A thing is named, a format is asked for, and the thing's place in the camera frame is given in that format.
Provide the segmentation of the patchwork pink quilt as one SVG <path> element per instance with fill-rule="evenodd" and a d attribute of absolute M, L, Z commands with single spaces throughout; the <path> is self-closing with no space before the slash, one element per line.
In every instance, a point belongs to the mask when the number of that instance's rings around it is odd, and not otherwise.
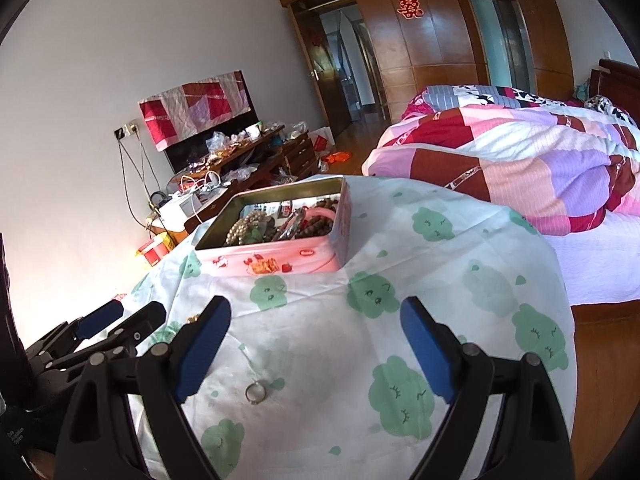
<path fill-rule="evenodd" d="M 428 86 L 362 165 L 508 206 L 547 237 L 570 303 L 639 297 L 639 124 L 605 96 Z"/>

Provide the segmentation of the red yellow gift box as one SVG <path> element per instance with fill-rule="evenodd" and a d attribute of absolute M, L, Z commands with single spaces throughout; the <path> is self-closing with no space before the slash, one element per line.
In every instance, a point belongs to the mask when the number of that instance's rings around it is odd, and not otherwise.
<path fill-rule="evenodd" d="M 136 252 L 136 258 L 145 266 L 156 266 L 175 248 L 175 243 L 167 232 L 155 234 Z"/>

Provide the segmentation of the silver bangle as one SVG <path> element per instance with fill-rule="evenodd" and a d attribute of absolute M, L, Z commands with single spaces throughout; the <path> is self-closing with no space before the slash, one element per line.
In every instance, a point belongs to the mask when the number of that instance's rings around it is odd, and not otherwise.
<path fill-rule="evenodd" d="M 277 228 L 272 241 L 280 242 L 281 240 L 292 240 L 304 221 L 304 210 L 305 208 L 299 208 L 296 211 L 293 211 L 285 222 Z"/>

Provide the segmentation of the wooden door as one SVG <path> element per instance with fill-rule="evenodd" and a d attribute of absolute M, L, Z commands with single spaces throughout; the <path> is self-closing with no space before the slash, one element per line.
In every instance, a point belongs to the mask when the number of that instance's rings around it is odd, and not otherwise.
<path fill-rule="evenodd" d="M 341 77 L 333 62 L 322 21 L 314 12 L 295 13 L 294 18 L 326 121 L 333 135 L 339 136 L 352 124 L 352 115 L 348 109 Z"/>

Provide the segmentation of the wooden bed headboard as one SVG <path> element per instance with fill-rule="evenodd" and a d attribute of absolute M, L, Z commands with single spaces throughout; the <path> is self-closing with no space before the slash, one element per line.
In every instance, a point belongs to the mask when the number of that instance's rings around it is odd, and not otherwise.
<path fill-rule="evenodd" d="M 612 103 L 640 119 L 640 70 L 622 62 L 601 58 L 591 71 L 589 96 L 606 96 Z"/>

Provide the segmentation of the white appliance box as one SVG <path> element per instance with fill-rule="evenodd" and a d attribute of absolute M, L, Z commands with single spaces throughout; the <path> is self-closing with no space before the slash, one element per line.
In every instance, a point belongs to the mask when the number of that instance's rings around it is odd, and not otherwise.
<path fill-rule="evenodd" d="M 181 232 L 186 220 L 201 209 L 202 203 L 194 193 L 173 195 L 166 204 L 158 208 L 162 222 L 168 231 Z"/>

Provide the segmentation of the pink plastic bangle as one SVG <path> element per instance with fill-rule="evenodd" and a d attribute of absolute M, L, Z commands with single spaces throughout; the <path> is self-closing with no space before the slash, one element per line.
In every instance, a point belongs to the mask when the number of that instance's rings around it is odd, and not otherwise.
<path fill-rule="evenodd" d="M 312 218 L 325 218 L 335 221 L 335 212 L 328 208 L 306 208 L 304 210 L 304 220 L 310 221 Z"/>

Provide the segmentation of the wooden wardrobe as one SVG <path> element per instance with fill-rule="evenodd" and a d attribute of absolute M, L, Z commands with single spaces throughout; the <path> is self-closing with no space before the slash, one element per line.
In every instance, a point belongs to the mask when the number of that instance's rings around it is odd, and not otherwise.
<path fill-rule="evenodd" d="M 292 6 L 302 0 L 281 0 Z M 429 84 L 484 84 L 488 65 L 471 0 L 420 0 L 425 15 L 407 21 L 397 0 L 355 0 L 382 70 L 390 114 L 398 119 Z M 555 0 L 515 0 L 532 47 L 534 91 L 565 100 L 573 92 L 570 48 Z"/>

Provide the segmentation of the white green patterned tablecloth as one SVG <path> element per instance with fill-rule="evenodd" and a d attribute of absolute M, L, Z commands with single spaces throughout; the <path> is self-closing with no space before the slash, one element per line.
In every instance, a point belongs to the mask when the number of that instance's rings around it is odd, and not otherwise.
<path fill-rule="evenodd" d="M 560 266 L 509 208 L 406 179 L 351 178 L 347 261 L 334 273 L 222 278 L 190 237 L 125 297 L 167 311 L 170 341 L 213 297 L 230 330 L 186 418 L 225 479 L 405 479 L 447 407 L 400 326 L 416 296 L 491 356 L 535 352 L 575 416 L 574 321 Z"/>

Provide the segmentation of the wall power socket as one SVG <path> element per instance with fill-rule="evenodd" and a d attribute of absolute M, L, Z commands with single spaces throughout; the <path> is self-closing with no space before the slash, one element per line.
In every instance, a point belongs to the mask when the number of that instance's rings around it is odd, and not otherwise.
<path fill-rule="evenodd" d="M 125 138 L 128 138 L 128 136 L 138 136 L 138 135 L 139 135 L 139 127 L 134 120 L 132 122 L 127 122 L 125 125 L 118 127 L 114 130 L 114 136 L 117 141 L 124 140 Z"/>

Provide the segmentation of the green jade bangle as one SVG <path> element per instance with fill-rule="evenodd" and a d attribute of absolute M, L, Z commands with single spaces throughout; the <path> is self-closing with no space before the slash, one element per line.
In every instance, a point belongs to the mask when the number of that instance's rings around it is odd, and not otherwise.
<path fill-rule="evenodd" d="M 242 238 L 243 245 L 269 243 L 273 236 L 273 229 L 269 226 L 251 226 Z"/>

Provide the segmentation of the red patchwork tv cover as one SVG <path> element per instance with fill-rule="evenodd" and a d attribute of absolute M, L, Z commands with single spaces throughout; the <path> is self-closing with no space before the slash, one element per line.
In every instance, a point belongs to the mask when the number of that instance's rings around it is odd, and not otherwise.
<path fill-rule="evenodd" d="M 139 108 L 159 152 L 252 110 L 240 70 L 149 96 Z"/>

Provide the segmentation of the red double happiness sticker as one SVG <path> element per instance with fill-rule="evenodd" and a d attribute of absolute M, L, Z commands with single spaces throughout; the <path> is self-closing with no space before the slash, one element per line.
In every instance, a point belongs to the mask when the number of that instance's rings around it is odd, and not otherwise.
<path fill-rule="evenodd" d="M 397 0 L 396 12 L 405 20 L 420 20 L 425 15 L 420 0 Z"/>

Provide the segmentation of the pink cookie tin box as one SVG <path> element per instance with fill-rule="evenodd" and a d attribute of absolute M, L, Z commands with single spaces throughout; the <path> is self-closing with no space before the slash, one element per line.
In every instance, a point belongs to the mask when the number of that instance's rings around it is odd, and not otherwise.
<path fill-rule="evenodd" d="M 195 252 L 222 276 L 335 272 L 347 261 L 350 218 L 343 177 L 262 188 L 233 197 Z"/>

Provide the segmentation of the wooden tv cabinet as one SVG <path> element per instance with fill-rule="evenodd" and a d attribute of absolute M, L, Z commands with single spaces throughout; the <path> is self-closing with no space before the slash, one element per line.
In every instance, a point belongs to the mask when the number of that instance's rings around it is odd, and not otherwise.
<path fill-rule="evenodd" d="M 220 183 L 211 191 L 202 183 L 186 196 L 186 218 L 178 220 L 178 231 L 191 234 L 204 221 L 214 218 L 235 194 L 290 183 L 318 172 L 318 157 L 308 131 L 284 140 L 283 127 L 245 143 L 214 168 Z"/>

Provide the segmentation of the orange item on floor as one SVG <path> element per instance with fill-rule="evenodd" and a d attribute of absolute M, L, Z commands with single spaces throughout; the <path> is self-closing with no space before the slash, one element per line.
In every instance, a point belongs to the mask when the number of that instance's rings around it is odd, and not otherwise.
<path fill-rule="evenodd" d="M 348 162 L 352 158 L 351 152 L 333 152 L 322 157 L 322 160 L 328 165 L 341 164 Z"/>

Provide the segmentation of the black television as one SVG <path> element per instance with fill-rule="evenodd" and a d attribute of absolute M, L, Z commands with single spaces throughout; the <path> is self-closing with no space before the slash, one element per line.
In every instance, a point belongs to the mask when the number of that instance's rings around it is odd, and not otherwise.
<path fill-rule="evenodd" d="M 175 174 L 178 174 L 178 172 L 182 170 L 186 170 L 192 162 L 197 162 L 208 154 L 206 141 L 210 139 L 215 132 L 220 132 L 227 138 L 230 138 L 232 134 L 239 134 L 243 129 L 259 122 L 243 73 L 240 70 L 236 70 L 234 73 L 239 77 L 239 80 L 242 82 L 242 87 L 245 90 L 248 111 L 239 116 L 230 118 L 225 122 L 220 122 L 218 125 L 214 125 L 213 127 L 199 132 L 195 136 L 190 136 L 190 138 L 166 148 L 164 154 L 169 166 L 171 166 L 171 169 Z"/>

